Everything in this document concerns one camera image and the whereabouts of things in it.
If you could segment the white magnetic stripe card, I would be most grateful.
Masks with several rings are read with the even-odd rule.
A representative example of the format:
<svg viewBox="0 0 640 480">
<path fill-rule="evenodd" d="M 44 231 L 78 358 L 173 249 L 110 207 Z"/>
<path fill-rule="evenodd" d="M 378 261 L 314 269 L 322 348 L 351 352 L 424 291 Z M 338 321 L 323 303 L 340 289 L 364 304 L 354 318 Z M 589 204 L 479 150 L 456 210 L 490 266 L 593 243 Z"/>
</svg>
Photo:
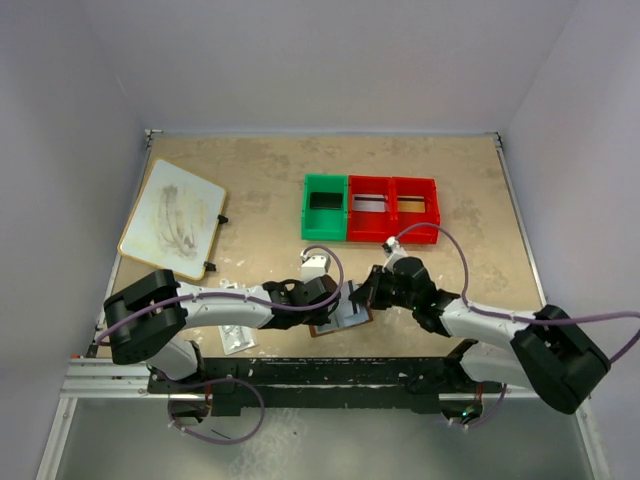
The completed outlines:
<svg viewBox="0 0 640 480">
<path fill-rule="evenodd" d="M 357 287 L 358 285 L 354 285 L 352 281 L 348 281 L 341 290 L 339 311 L 344 327 L 354 327 L 369 321 L 367 309 L 362 304 L 350 299 L 351 294 Z"/>
</svg>

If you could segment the brown leather card holder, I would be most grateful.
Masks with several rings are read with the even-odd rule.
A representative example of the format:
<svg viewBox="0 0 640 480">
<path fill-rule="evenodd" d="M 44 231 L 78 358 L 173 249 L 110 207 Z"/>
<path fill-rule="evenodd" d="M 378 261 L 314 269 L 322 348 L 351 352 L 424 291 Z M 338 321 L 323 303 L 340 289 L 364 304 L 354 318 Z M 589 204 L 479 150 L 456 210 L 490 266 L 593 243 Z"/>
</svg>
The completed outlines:
<svg viewBox="0 0 640 480">
<path fill-rule="evenodd" d="M 341 322 L 341 316 L 340 316 L 340 311 L 339 311 L 340 303 L 341 303 L 341 297 L 340 297 L 340 301 L 338 303 L 337 309 L 335 311 L 333 311 L 329 315 L 329 322 L 327 324 L 320 325 L 320 326 L 313 325 L 313 326 L 309 327 L 310 335 L 313 338 L 324 336 L 324 335 L 328 335 L 328 334 L 331 334 L 331 333 L 336 333 L 336 332 L 339 332 L 339 331 L 342 331 L 342 330 L 346 330 L 346 329 L 350 329 L 350 328 L 354 328 L 354 327 L 358 327 L 358 326 L 361 326 L 361 325 L 364 325 L 364 324 L 367 324 L 367 323 L 370 323 L 370 322 L 373 321 L 372 314 L 370 313 L 369 309 L 364 306 L 368 311 L 369 321 L 364 323 L 364 324 L 361 324 L 361 325 L 358 325 L 358 326 L 354 326 L 354 327 L 344 327 L 342 325 L 342 322 Z"/>
</svg>

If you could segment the white credit card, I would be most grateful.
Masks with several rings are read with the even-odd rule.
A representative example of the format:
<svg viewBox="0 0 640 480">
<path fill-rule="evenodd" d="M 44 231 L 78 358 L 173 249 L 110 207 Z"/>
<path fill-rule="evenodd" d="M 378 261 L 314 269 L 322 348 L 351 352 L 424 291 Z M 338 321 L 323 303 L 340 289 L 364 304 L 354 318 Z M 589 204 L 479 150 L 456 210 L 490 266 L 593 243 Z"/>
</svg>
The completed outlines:
<svg viewBox="0 0 640 480">
<path fill-rule="evenodd" d="M 388 198 L 382 194 L 354 194 L 352 210 L 364 213 L 385 213 L 389 210 Z"/>
</svg>

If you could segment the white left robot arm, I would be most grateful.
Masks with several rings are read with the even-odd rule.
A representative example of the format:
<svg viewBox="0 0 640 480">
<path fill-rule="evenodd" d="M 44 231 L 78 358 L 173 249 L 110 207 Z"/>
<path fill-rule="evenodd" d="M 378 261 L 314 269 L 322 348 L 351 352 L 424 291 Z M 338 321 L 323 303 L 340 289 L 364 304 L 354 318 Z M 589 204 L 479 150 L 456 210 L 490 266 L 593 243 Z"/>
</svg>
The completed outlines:
<svg viewBox="0 0 640 480">
<path fill-rule="evenodd" d="M 182 331 L 213 326 L 288 330 L 318 325 L 341 295 L 344 274 L 316 273 L 303 280 L 269 281 L 249 288 L 205 288 L 155 271 L 104 303 L 107 328 L 96 338 L 118 365 L 146 363 L 184 392 L 202 387 L 200 347 Z"/>
</svg>

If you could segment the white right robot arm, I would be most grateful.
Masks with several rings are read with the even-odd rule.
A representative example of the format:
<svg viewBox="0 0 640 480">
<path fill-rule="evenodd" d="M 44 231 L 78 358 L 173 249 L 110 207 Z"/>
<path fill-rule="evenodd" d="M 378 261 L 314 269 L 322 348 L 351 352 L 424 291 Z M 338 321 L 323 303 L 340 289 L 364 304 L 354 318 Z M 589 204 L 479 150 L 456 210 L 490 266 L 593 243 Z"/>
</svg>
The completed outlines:
<svg viewBox="0 0 640 480">
<path fill-rule="evenodd" d="M 438 288 L 416 257 L 391 267 L 375 265 L 350 299 L 373 310 L 407 309 L 427 332 L 469 340 L 444 369 L 446 383 L 456 391 L 484 382 L 513 385 L 572 414 L 611 369 L 611 361 L 578 326 L 551 323 L 559 308 L 524 312 L 523 323 L 493 307 L 477 313 L 461 295 Z"/>
</svg>

